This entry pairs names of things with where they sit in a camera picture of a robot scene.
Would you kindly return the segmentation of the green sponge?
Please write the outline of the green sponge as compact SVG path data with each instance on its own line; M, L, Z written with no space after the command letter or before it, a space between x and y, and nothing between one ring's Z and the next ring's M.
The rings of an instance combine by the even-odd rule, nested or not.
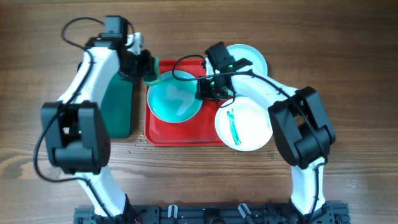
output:
M160 83L159 58L149 57L144 69L143 81L147 86Z

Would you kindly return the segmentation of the white plate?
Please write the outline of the white plate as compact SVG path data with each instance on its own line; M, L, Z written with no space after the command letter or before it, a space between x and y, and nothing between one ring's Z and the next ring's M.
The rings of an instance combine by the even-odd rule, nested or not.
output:
M268 111L244 96L230 99L218 109L215 129L224 144L243 152L263 147L273 134Z
M160 80L147 91L147 105L156 118L167 123L182 123L199 112L203 101L195 98L196 80L175 79L172 71L161 74Z
M260 51L254 47L246 44L233 44L227 46L227 50L236 61L242 58L248 59L263 75L268 76L267 62Z

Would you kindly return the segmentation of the white plate top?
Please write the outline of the white plate top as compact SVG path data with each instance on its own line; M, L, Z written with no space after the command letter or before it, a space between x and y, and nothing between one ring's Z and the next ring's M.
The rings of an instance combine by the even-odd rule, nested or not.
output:
M248 59L263 75L268 76L267 62L260 51L254 47L246 44L233 44L227 46L227 50L236 61L242 58Z

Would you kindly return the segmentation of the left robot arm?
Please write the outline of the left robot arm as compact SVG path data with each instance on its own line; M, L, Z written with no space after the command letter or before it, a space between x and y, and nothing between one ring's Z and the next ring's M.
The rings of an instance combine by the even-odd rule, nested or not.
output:
M79 208L75 223L139 223L127 195L116 183L108 162L111 141L101 110L115 109L111 124L130 122L132 89L111 91L120 79L132 87L160 82L159 59L144 49L143 37L122 16L107 16L104 30L82 47L83 60L68 90L40 110L48 159L67 182L76 181L92 207Z

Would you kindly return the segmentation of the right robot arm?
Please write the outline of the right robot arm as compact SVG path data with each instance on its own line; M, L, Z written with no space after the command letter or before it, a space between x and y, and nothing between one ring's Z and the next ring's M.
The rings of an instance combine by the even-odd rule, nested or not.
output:
M326 203L323 169L336 134L318 92L282 84L218 42L205 50L206 75L198 81L199 96L219 101L228 93L241 95L266 110L277 150L292 169L290 202L305 220L319 215Z

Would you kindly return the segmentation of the dark green tray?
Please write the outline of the dark green tray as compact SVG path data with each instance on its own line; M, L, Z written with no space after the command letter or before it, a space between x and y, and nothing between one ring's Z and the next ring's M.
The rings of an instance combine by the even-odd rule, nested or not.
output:
M133 85L120 76L119 65L112 71L99 110L110 139L128 138L131 133Z

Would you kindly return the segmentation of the red plastic tray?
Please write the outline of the red plastic tray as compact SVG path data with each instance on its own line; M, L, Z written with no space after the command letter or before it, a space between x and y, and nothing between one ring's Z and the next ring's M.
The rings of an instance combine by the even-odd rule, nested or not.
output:
M161 60L159 63L160 74L172 70L177 60ZM183 60L177 65L176 71L188 72L194 77L206 75L206 70L201 66L202 60ZM144 134L146 139L159 147L180 146L223 146L223 141L218 137L215 129L215 115L218 110L214 101L203 101L196 115L182 123L167 123L156 118L150 111L148 104L145 108Z

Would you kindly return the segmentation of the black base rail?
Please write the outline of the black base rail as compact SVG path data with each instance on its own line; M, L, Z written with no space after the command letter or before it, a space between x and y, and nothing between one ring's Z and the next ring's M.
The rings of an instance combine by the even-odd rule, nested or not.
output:
M132 215L118 216L118 223L190 224L190 223L305 223L288 203L268 203L210 207L178 207L169 205L133 205ZM108 217L95 214L94 207L75 209L73 223L113 223ZM310 223L351 223L348 204L327 202L314 212Z

